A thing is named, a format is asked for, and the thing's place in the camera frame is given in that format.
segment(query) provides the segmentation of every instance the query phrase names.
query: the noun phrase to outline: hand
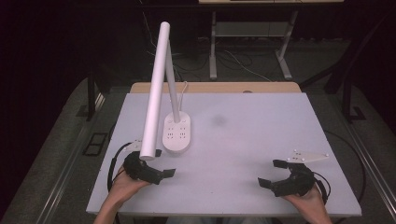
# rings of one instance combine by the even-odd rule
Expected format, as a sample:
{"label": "hand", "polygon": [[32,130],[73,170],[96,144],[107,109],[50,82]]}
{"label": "hand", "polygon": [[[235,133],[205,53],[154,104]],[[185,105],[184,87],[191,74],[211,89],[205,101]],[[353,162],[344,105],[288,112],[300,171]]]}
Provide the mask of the hand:
{"label": "hand", "polygon": [[122,205],[134,196],[141,188],[149,185],[143,180],[133,180],[129,177],[123,168],[117,172],[113,186],[108,193],[105,201],[100,208],[99,214],[93,223],[95,224],[111,224],[114,217]]}
{"label": "hand", "polygon": [[287,195],[283,196],[282,198],[291,202],[304,217],[304,219],[309,223],[332,223],[329,215],[327,214],[326,207],[324,206],[321,194],[316,185],[314,185],[314,187],[309,190],[304,196]]}

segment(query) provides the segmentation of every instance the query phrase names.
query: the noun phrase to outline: desk lamp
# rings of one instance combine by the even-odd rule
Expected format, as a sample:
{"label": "desk lamp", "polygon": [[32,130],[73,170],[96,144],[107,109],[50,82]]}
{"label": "desk lamp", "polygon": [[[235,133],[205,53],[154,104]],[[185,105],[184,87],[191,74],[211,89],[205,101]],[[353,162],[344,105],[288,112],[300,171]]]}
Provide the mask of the desk lamp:
{"label": "desk lamp", "polygon": [[163,125],[163,145],[172,152],[183,152],[187,149],[191,140],[190,116],[179,111],[177,103],[177,91],[175,85],[175,74],[171,47],[169,43],[170,25],[162,22],[158,37],[157,51],[155,53],[154,68],[151,78],[151,87],[148,98],[148,112],[146,115],[145,130],[143,132],[140,160],[152,161],[155,158],[158,120],[161,109],[161,98],[163,93],[164,72],[169,86],[172,111],[166,116]]}

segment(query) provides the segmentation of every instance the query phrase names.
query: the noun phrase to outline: dark background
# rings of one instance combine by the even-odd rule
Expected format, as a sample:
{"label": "dark background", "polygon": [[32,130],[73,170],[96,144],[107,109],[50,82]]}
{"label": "dark background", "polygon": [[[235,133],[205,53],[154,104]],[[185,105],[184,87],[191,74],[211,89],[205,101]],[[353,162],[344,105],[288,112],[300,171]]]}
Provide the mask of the dark background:
{"label": "dark background", "polygon": [[[81,80],[93,72],[99,90],[106,92],[112,86],[150,79],[151,59],[146,50],[152,47],[142,14],[133,8],[140,3],[111,1],[112,6],[123,7],[93,7],[102,3],[106,1],[0,2],[0,219]],[[143,3],[196,4],[193,0]],[[360,41],[392,4],[346,0],[341,7],[303,8],[293,37]],[[240,12],[221,13],[230,18]],[[155,10],[147,15],[151,31],[158,30],[160,21],[169,21],[173,47],[192,55],[196,37],[210,34],[208,10]],[[260,15],[260,10],[249,14],[254,19]],[[396,11],[378,27],[350,75],[396,133],[395,21]]]}

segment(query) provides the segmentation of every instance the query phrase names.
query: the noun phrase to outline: lamp base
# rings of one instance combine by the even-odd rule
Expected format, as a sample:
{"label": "lamp base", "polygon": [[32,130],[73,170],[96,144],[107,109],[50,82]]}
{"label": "lamp base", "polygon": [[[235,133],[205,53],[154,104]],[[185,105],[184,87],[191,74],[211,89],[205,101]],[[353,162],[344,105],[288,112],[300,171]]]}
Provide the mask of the lamp base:
{"label": "lamp base", "polygon": [[163,124],[163,145],[171,152],[184,152],[191,140],[191,119],[179,111],[180,122],[175,123],[173,113],[166,116]]}

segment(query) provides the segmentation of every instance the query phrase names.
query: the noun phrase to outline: white desk lamp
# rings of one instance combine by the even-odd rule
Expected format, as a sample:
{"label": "white desk lamp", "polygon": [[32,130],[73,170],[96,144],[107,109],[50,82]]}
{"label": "white desk lamp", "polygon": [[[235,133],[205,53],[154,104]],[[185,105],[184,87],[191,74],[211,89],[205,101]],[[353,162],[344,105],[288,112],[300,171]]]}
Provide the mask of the white desk lamp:
{"label": "white desk lamp", "polygon": [[191,140],[190,116],[185,112],[179,111],[178,108],[175,74],[173,71],[172,53],[169,43],[169,31],[169,23],[162,22],[157,52],[155,53],[151,88],[148,98],[148,112],[140,150],[140,160],[143,161],[152,161],[155,158],[164,72],[166,72],[173,112],[166,116],[164,121],[163,145],[170,151],[183,152],[187,149]]}

